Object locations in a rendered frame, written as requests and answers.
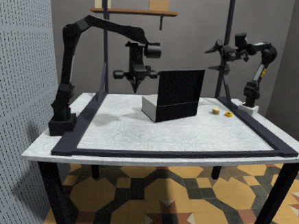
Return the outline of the yellow roll of tape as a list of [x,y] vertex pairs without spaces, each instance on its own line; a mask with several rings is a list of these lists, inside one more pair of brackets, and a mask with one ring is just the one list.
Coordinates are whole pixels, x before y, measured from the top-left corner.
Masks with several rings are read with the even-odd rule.
[[230,112],[225,112],[225,116],[227,116],[227,117],[232,117],[232,113],[230,113]]

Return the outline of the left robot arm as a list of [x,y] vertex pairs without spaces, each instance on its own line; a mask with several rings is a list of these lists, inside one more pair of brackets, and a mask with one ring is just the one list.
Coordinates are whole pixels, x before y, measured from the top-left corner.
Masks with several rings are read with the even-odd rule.
[[[257,46],[255,46],[257,45]],[[259,99],[259,84],[268,68],[268,65],[273,62],[277,56],[277,50],[270,42],[261,42],[258,44],[247,43],[247,33],[235,34],[235,46],[237,47],[237,60],[243,59],[245,62],[249,60],[248,55],[255,55],[257,51],[261,51],[261,63],[251,82],[247,82],[243,95],[246,96],[247,101],[243,104],[246,107],[254,108],[255,99]],[[234,49],[230,45],[224,46],[226,60],[235,58]],[[257,51],[256,51],[257,50]],[[229,59],[228,59],[229,57]],[[251,96],[250,96],[251,95]],[[255,97],[255,98],[254,98]]]

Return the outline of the tan round tin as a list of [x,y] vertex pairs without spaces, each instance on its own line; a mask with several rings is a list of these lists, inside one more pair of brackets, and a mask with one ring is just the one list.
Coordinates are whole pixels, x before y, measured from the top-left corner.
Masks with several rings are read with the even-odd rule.
[[213,108],[213,110],[212,110],[212,114],[214,114],[214,115],[219,115],[219,111],[220,111],[219,108]]

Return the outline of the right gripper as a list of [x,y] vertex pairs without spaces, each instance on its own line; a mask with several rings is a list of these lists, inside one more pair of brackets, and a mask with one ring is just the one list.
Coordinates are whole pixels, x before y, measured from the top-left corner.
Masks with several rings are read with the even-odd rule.
[[[136,58],[129,58],[129,72],[123,72],[122,70],[114,70],[113,71],[113,77],[114,79],[123,79],[124,77],[126,77],[126,79],[128,81],[130,81],[132,89],[134,94],[136,94],[137,89],[139,87],[139,84],[144,81],[144,78],[135,78],[134,79],[134,75],[131,75],[130,73],[130,67],[132,65],[132,62],[136,62],[136,64],[140,64],[140,62],[142,62],[143,59],[136,59]],[[151,74],[147,74],[146,76],[149,76],[151,79],[157,79],[158,78],[158,73],[154,70],[151,70]],[[134,84],[135,82],[135,84]]]

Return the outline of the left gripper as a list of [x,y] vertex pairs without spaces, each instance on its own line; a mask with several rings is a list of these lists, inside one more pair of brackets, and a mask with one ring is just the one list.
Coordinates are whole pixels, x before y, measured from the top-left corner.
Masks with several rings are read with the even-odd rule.
[[205,51],[204,53],[215,53],[215,52],[219,51],[219,54],[220,54],[220,57],[222,60],[222,64],[219,66],[210,66],[210,67],[208,67],[208,69],[219,71],[219,72],[223,73],[223,75],[227,75],[230,71],[230,68],[226,62],[229,62],[229,61],[234,62],[235,60],[237,60],[237,51],[236,51],[236,49],[234,49],[234,51],[232,51],[232,53],[235,54],[235,58],[233,58],[231,60],[226,60],[226,55],[224,53],[224,50],[222,50],[222,49],[223,49],[222,40],[216,40],[215,46],[212,47],[211,49]]

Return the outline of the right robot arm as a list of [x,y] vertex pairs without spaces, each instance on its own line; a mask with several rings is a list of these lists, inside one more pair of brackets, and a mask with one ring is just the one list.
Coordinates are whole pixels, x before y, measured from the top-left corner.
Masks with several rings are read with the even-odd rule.
[[[143,58],[143,53],[146,55],[146,58],[160,59],[161,57],[160,43],[148,42],[147,38],[145,37],[145,32],[141,27],[121,25],[93,15],[88,15],[74,24],[65,25],[62,30],[64,55],[62,62],[61,82],[56,93],[56,101],[51,104],[53,109],[58,109],[53,110],[55,118],[53,121],[69,121],[71,118],[71,108],[69,107],[68,102],[74,96],[75,86],[72,86],[71,84],[71,76],[75,48],[80,39],[81,33],[92,26],[107,29],[118,34],[122,34],[131,40],[137,41],[139,43],[142,42],[144,45],[146,44],[145,46],[139,46],[138,43],[128,41],[125,46],[130,47],[129,58],[141,59]],[[140,64],[132,62],[130,73],[133,74],[137,79],[146,78],[147,74],[151,74],[151,66],[144,66],[143,62],[140,62]]]

